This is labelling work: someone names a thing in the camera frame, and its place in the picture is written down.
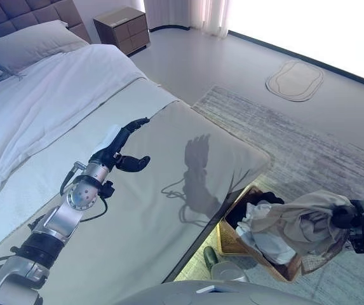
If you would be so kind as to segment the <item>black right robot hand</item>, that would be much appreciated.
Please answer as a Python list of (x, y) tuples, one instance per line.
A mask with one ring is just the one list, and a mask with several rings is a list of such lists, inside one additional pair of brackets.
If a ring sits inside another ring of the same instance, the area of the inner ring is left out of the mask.
[(364, 225), (364, 201), (351, 200), (350, 205), (335, 207), (331, 223), (340, 229), (351, 229)]

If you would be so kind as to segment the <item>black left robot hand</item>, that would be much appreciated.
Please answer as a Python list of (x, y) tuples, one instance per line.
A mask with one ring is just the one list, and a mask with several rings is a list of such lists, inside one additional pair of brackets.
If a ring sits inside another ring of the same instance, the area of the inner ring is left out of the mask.
[(112, 125), (104, 139), (93, 151), (89, 162), (100, 163), (111, 171), (114, 167), (124, 172), (142, 171), (150, 162), (149, 156), (138, 159), (120, 153), (128, 137), (142, 125), (150, 122), (148, 118), (136, 119), (124, 127)]

